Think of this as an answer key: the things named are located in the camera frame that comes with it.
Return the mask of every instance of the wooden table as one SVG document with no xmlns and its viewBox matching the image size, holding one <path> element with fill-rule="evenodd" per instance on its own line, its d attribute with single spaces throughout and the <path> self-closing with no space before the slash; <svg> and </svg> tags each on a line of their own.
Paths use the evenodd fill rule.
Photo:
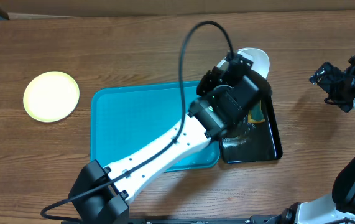
<svg viewBox="0 0 355 224">
<path fill-rule="evenodd" d="M 308 78 L 325 61 L 348 66 L 355 54 L 355 11 L 3 21 L 0 223 L 59 223 L 39 212 L 65 198 L 89 162 L 92 96 L 107 87 L 177 81 L 182 40 L 203 20 L 222 24 L 236 49 L 258 47 L 269 54 L 284 156 L 162 174 L 131 205 L 131 217 L 278 214 L 331 192 L 355 156 L 355 111 L 325 105 L 326 93 Z M 201 78 L 226 51 L 221 33 L 203 27 L 188 47 L 185 80 Z M 73 76 L 81 98 L 67 119 L 39 123 L 25 113 L 22 96 L 34 77 L 51 70 Z M 71 205 L 53 213 L 76 215 Z"/>
</svg>

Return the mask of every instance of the brown wall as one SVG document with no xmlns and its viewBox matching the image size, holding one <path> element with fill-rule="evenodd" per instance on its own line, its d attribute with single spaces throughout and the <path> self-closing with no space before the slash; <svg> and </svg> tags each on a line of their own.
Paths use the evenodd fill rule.
<svg viewBox="0 0 355 224">
<path fill-rule="evenodd" d="M 7 12 L 56 16 L 138 16 L 355 9 L 355 0 L 0 0 Z"/>
</svg>

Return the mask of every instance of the teal tray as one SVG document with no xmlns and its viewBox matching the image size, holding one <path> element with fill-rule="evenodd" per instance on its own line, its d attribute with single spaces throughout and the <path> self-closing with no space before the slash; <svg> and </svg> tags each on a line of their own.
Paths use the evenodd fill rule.
<svg viewBox="0 0 355 224">
<path fill-rule="evenodd" d="M 187 108 L 198 97 L 195 92 L 198 83 L 184 83 Z M 180 120 L 181 111 L 178 83 L 98 91 L 91 101 L 90 159 L 106 166 L 127 157 L 168 131 Z M 219 145 L 214 142 L 167 172 L 212 167 L 219 158 Z"/>
</svg>

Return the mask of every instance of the black plastic container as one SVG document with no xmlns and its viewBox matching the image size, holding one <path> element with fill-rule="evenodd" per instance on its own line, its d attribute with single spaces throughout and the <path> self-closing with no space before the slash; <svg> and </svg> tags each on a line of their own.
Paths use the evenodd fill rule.
<svg viewBox="0 0 355 224">
<path fill-rule="evenodd" d="M 265 121 L 248 124 L 247 116 L 235 130 L 220 141 L 224 162 L 255 162 L 276 160 L 282 157 L 282 145 L 271 97 L 262 100 L 261 109 Z"/>
</svg>

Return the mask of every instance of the blue tray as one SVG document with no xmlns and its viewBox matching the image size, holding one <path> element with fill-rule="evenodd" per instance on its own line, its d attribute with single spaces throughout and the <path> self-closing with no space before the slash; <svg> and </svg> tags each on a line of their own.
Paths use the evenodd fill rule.
<svg viewBox="0 0 355 224">
<path fill-rule="evenodd" d="M 185 82 L 186 107 L 198 96 L 199 82 Z M 178 83 L 107 88 L 91 101 L 91 160 L 102 166 L 118 161 L 168 131 L 182 114 Z M 217 142 L 192 154 L 170 171 L 214 166 L 220 158 Z"/>
</svg>

